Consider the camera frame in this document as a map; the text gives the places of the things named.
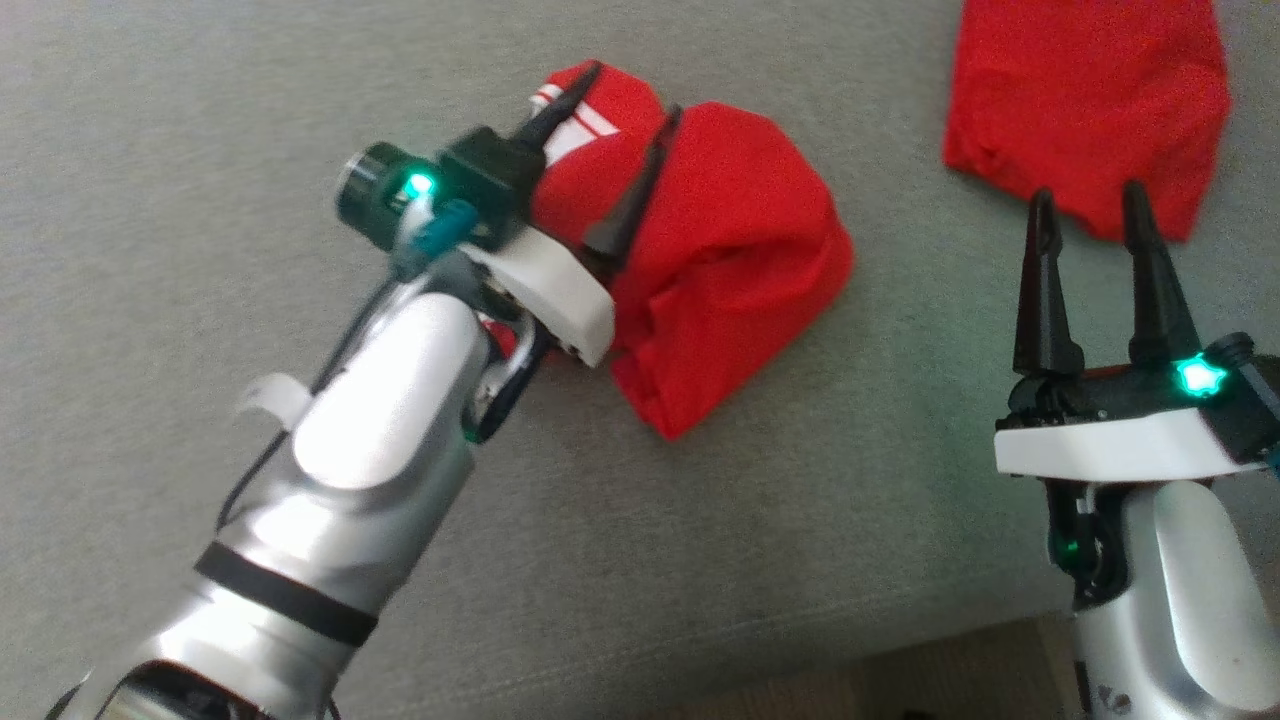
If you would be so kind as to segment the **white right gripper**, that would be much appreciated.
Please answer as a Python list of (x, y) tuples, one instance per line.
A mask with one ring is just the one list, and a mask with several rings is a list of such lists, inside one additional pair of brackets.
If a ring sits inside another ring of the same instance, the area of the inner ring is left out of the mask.
[(1030, 197), (1012, 370), (1050, 377), (1015, 386), (1010, 414), (995, 432), (998, 471), (1053, 480), (1202, 480), (1263, 468), (1263, 369), (1189, 359), (1202, 350), (1201, 338), (1138, 179), (1124, 186), (1123, 222), (1135, 366), (1051, 377), (1078, 375), (1085, 364), (1062, 296), (1053, 193), (1042, 187)]

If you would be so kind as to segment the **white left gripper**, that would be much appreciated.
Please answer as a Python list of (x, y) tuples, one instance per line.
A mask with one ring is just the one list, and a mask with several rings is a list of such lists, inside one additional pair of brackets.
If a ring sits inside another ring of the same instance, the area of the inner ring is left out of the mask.
[[(543, 149), (586, 99), (603, 64), (588, 68), (559, 96), (518, 128), (518, 143)], [(643, 167), (614, 206), (584, 236), (589, 258), (628, 258), (675, 143), (684, 109), (673, 105), (646, 146)], [(614, 301), (605, 287), (557, 240), (522, 228), (497, 250), (475, 242), (463, 254), (484, 266), (498, 288), (527, 309), (563, 348), (586, 366), (600, 366), (614, 340)]]

